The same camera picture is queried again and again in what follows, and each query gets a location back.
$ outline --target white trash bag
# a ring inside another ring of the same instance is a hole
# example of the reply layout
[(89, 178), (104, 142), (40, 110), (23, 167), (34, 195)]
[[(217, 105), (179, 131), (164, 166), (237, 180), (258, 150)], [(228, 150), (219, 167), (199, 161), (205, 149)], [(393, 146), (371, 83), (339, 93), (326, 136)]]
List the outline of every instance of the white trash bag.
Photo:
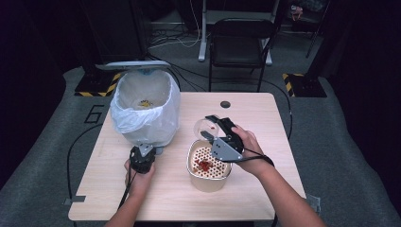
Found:
[(130, 71), (111, 102), (114, 129), (135, 146), (164, 147), (179, 128), (180, 103), (180, 89), (168, 72)]

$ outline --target black curtain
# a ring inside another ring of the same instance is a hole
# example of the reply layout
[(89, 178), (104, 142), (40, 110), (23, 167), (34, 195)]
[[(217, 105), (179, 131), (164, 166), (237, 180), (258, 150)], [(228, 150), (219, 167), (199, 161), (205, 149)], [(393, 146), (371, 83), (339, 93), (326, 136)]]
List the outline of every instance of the black curtain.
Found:
[[(324, 40), (309, 71), (324, 75), (327, 67), (323, 66), (336, 65), (328, 80), (340, 101), (348, 131), (401, 214), (399, 9), (400, 2), (391, 0), (357, 4), (350, 10), (351, 21), (338, 20), (350, 25), (346, 39)], [(340, 52), (330, 49), (339, 42)]]
[[(81, 0), (21, 1), (62, 72), (82, 66), (81, 51), (86, 61), (102, 63)], [(81, 42), (79, 49), (75, 39)]]
[[(63, 40), (48, 40), (44, 34), (57, 32), (50, 16), (52, 5), (35, 4), (48, 11), (35, 14), (30, 10), (33, 5), (21, 0), (0, 3), (0, 187), (34, 145), (65, 91), (63, 71), (50, 51), (51, 45), (62, 47)], [(35, 17), (50, 27), (41, 29)]]

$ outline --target strainer basket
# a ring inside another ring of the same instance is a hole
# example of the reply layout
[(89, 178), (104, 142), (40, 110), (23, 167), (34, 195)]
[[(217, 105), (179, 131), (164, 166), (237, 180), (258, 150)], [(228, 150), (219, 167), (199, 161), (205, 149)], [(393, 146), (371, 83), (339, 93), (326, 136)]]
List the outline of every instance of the strainer basket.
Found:
[(200, 191), (215, 192), (220, 190), (230, 175), (233, 164), (223, 163), (210, 154), (212, 145), (208, 141), (195, 141), (187, 157), (191, 183)]

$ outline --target wooden table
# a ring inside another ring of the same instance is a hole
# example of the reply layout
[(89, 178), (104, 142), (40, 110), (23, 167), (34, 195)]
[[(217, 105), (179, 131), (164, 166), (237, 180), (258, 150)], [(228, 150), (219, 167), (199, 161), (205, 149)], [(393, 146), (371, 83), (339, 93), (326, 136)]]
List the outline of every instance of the wooden table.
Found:
[[(229, 101), (231, 107), (220, 107)], [(234, 165), (226, 184), (205, 193), (190, 182), (186, 157), (197, 140), (195, 123), (216, 114), (253, 131), (261, 148), (294, 189), (305, 197), (274, 97), (267, 93), (182, 93), (180, 128), (164, 152), (156, 157), (156, 173), (137, 220), (201, 221), (273, 219), (274, 210), (260, 182)], [(125, 190), (132, 144), (113, 129), (108, 113), (69, 212), (71, 220), (108, 220), (117, 210)]]

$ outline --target person's hand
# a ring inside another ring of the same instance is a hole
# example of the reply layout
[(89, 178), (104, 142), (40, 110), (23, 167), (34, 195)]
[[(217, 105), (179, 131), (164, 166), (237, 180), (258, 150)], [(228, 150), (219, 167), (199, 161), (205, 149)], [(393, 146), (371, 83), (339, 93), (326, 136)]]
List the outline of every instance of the person's hand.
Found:
[[(253, 132), (245, 131), (240, 126), (232, 127), (231, 130), (239, 135), (239, 137), (242, 139), (242, 143), (244, 144), (244, 151), (242, 152), (242, 156), (244, 158), (258, 155), (249, 151), (249, 149), (256, 153), (259, 153), (260, 155), (264, 155), (263, 150), (262, 148), (260, 148), (256, 136), (253, 134)], [(245, 171), (252, 173), (256, 177), (272, 167), (263, 159), (249, 160), (238, 163), (238, 165), (241, 166)]]
[[(124, 167), (127, 169), (126, 174), (126, 185), (128, 181), (131, 181), (133, 176), (135, 176), (135, 170), (130, 167), (130, 160), (127, 160), (124, 164)], [(154, 163), (151, 165), (150, 171), (146, 174), (136, 173), (135, 178), (133, 178), (131, 188), (130, 188), (130, 196), (138, 195), (138, 196), (145, 196), (148, 193), (150, 188), (151, 179), (154, 175), (155, 167)]]

